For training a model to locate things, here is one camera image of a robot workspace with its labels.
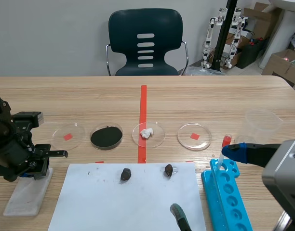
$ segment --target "blue test tube rack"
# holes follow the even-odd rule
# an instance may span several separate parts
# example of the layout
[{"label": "blue test tube rack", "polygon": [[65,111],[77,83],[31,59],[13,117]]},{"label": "blue test tube rack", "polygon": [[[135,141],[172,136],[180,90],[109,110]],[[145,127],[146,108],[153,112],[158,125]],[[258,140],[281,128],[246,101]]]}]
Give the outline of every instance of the blue test tube rack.
[{"label": "blue test tube rack", "polygon": [[202,172],[214,231],[253,231],[235,181],[240,171],[235,161],[225,159],[217,170],[218,159],[210,161],[211,170]]}]

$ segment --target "metal chair leg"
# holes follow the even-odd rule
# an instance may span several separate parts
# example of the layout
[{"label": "metal chair leg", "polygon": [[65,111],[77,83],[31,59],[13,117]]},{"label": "metal chair leg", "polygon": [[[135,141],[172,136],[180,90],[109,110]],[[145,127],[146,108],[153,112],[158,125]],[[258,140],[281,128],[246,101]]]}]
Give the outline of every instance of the metal chair leg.
[{"label": "metal chair leg", "polygon": [[110,68],[109,68],[109,58],[108,58],[108,47],[110,47],[110,46],[111,46],[110,44],[108,44],[106,46],[106,63],[107,63],[107,71],[108,71],[109,76],[111,76]]},{"label": "metal chair leg", "polygon": [[184,43],[184,46],[185,46],[185,52],[186,52],[186,66],[185,66],[185,68],[184,68],[184,70],[183,70],[181,76],[184,74],[184,72],[185,72],[185,70],[186,70],[186,68],[187,68],[187,66],[188,66],[188,60],[189,60],[187,44],[186,44],[185,41],[182,41],[182,43]]}]

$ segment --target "white cotton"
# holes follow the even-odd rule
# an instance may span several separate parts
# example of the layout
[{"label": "white cotton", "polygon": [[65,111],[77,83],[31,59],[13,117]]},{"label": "white cotton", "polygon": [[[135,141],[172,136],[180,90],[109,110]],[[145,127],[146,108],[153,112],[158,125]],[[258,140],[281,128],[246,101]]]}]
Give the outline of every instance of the white cotton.
[{"label": "white cotton", "polygon": [[153,136],[153,129],[152,128],[143,129],[140,132],[140,134],[143,138],[148,139],[150,136]]}]

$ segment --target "white pedestal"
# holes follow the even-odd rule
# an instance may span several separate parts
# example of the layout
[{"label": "white pedestal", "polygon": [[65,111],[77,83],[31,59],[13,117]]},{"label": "white pedestal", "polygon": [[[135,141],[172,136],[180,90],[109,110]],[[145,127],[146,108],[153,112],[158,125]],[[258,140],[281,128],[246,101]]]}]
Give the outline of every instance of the white pedestal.
[{"label": "white pedestal", "polygon": [[4,216],[36,216],[45,197],[53,168],[40,180],[20,178],[4,210]]},{"label": "white pedestal", "polygon": [[273,53],[284,51],[290,44],[291,37],[295,32],[295,12],[285,11],[282,22],[280,23],[274,37],[271,39],[267,50],[265,51],[259,67],[264,69],[270,56]]}]

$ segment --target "black chair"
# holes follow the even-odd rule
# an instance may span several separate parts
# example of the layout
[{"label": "black chair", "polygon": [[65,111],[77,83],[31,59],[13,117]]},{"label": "black chair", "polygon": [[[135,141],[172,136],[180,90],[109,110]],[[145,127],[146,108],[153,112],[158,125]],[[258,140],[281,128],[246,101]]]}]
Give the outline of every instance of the black chair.
[{"label": "black chair", "polygon": [[116,76],[177,76],[178,71],[168,65],[165,54],[185,45],[186,67],[188,50],[182,41],[183,22],[179,12],[172,9],[133,9],[114,12],[109,19],[110,44],[106,46],[126,55],[126,65]]}]

